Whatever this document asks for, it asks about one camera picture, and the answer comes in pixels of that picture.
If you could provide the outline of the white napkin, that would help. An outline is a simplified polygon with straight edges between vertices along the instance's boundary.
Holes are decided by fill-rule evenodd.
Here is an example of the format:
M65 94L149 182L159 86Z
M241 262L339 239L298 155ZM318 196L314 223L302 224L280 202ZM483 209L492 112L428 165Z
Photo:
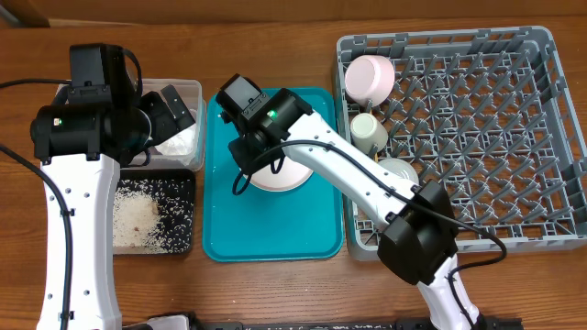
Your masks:
M169 138L165 142L159 144L155 149L166 156L181 156L187 155L194 150L194 138L196 124L193 124L182 130L175 136Z

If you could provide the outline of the pink plate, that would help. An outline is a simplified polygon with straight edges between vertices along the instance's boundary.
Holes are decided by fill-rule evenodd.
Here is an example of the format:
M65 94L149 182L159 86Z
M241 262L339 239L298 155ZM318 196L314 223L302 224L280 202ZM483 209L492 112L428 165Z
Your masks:
M258 170L252 175L250 183L264 191L281 193L301 186L313 174L312 170L288 157L284 158L280 171L272 173L271 168L277 169L279 163L277 159L273 164Z

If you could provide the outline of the cream paper cup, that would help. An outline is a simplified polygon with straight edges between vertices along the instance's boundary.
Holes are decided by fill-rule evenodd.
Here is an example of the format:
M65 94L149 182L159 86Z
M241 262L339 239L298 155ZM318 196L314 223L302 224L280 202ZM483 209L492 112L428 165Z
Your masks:
M383 124L370 113L355 115L350 123L353 145L365 154L373 147L382 151L388 142L388 133Z

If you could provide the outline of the pink bowl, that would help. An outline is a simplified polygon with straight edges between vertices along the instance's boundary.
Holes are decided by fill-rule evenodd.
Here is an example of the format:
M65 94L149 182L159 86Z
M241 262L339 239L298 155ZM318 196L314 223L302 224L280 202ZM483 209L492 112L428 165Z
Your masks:
M347 96L360 106L382 104L393 90L395 69L380 55L362 55L348 66L344 83Z

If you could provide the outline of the grey bowl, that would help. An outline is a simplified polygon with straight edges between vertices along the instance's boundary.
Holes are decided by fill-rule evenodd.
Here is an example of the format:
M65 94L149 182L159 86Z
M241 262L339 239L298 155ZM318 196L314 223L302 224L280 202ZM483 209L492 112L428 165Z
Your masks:
M398 177L410 180L415 184L419 183L416 170L408 162L402 159L380 159L378 164Z

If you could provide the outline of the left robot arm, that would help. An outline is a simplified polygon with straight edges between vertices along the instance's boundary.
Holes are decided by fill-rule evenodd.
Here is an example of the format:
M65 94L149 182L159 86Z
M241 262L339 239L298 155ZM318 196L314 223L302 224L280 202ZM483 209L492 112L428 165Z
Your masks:
M120 99L62 85L39 109L31 138L47 178L47 266L39 329L120 329L113 212L122 168L194 123L157 92Z

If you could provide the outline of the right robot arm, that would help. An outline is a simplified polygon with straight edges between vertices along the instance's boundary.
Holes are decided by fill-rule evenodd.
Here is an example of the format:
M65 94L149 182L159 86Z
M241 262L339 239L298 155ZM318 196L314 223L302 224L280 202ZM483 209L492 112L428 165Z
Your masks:
M238 138L229 145L240 175L251 178L289 158L339 189L381 235L377 255L397 277L420 290L437 329L476 329L479 309L457 269L458 221L447 192L436 182L419 186L385 169L352 146L299 95L256 87L223 90L222 118Z

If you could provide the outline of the grey dishwasher rack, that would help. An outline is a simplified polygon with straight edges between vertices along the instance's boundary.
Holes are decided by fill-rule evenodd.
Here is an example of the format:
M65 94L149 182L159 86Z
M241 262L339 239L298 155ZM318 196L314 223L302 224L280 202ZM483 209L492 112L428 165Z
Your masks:
M360 56L386 58L393 89L357 104L345 73ZM388 141L377 161L402 160L421 182L449 193L463 252L493 249L481 227L512 252L586 243L586 143L559 53L544 27L344 36L336 47L338 130L370 113Z

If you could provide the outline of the clear plastic bin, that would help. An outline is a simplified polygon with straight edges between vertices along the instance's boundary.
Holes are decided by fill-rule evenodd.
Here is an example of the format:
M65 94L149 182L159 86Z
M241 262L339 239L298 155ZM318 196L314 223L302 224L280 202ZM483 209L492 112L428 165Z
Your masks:
M181 156L161 155L154 147L147 147L140 151L129 162L129 168L145 169L187 169L199 171L204 164L205 158L205 131L206 131L206 104L203 99L202 86L196 80L185 79L145 79L142 81L143 92L159 93L167 85L173 85L188 107L194 123L196 124L194 138L194 150Z

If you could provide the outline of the teal serving tray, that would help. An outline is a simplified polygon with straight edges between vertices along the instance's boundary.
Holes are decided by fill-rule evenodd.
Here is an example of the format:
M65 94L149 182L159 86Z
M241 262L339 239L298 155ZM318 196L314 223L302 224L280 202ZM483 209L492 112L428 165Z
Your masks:
M344 241L338 189L317 174L287 192L250 185L232 192L239 168L227 148L236 129L211 100L207 110L202 246L218 262L327 259Z

